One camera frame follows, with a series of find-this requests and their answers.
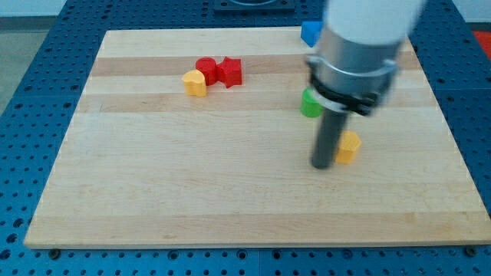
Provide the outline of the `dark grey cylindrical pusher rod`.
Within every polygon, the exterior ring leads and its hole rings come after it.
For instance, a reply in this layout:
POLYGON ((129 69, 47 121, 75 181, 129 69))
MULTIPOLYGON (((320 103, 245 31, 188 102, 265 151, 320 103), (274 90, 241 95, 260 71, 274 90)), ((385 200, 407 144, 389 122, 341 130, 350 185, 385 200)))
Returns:
POLYGON ((348 119, 348 113, 326 109, 322 115, 317 138, 311 155, 316 169, 328 169, 334 162, 338 142, 348 119))

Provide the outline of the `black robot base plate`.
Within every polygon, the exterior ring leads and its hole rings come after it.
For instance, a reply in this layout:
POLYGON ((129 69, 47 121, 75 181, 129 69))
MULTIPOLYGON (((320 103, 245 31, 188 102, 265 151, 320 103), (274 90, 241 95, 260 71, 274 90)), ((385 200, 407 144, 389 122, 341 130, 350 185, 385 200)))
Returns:
POLYGON ((215 12, 293 11, 295 0, 215 0, 215 12))

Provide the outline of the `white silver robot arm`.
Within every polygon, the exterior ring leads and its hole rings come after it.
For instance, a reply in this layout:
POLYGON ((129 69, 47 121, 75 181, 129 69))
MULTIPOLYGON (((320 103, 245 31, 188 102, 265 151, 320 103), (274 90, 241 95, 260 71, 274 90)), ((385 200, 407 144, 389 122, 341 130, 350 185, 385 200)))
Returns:
POLYGON ((333 163, 350 113, 368 116, 387 98, 400 46, 426 0, 328 0, 313 54, 306 57, 313 100, 322 121, 311 164, 333 163))

